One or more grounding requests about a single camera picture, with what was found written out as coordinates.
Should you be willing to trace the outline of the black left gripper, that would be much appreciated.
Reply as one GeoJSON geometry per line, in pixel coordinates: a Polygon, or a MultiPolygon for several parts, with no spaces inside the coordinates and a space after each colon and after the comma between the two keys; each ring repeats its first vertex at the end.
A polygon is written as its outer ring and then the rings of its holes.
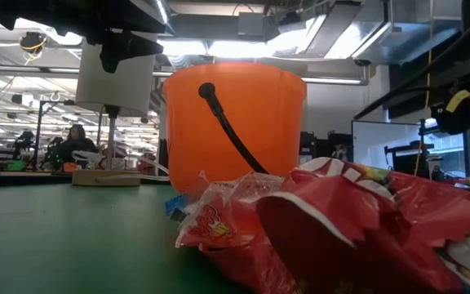
{"type": "Polygon", "coordinates": [[[114,74],[123,60],[161,54],[163,46],[132,32],[163,33],[166,26],[158,12],[145,1],[68,0],[57,1],[55,31],[64,36],[104,35],[100,60],[103,70],[114,74]],[[115,29],[123,30],[114,33],[115,29]]]}

